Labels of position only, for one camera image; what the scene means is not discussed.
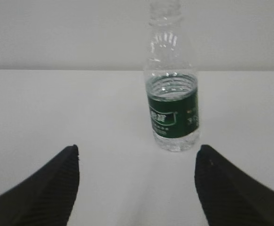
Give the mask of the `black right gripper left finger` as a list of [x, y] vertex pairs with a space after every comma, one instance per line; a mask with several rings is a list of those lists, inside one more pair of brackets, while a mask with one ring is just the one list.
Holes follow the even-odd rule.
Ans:
[[0, 195], [0, 226], [65, 226], [80, 181], [76, 145], [60, 151], [38, 171]]

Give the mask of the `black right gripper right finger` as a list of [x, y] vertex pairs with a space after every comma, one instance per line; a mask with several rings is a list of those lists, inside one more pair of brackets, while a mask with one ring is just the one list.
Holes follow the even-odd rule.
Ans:
[[195, 187], [210, 226], [274, 226], [274, 190], [209, 145], [196, 154]]

